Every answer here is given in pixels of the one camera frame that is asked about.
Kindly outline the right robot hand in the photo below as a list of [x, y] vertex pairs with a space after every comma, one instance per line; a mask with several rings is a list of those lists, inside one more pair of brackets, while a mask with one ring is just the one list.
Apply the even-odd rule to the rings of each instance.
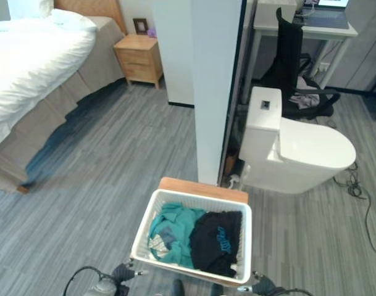
[[252, 292], [257, 295], [276, 295], [279, 288], [265, 275], [253, 271], [254, 279], [257, 281], [251, 286], [239, 286], [239, 292]]

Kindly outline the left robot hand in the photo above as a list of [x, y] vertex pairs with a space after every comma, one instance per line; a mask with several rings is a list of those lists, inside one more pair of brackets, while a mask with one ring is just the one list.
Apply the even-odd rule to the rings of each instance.
[[135, 271], [133, 270], [134, 259], [130, 258], [127, 262], [121, 263], [113, 272], [112, 277], [119, 283], [129, 281], [137, 276], [145, 276], [149, 274], [147, 270]]

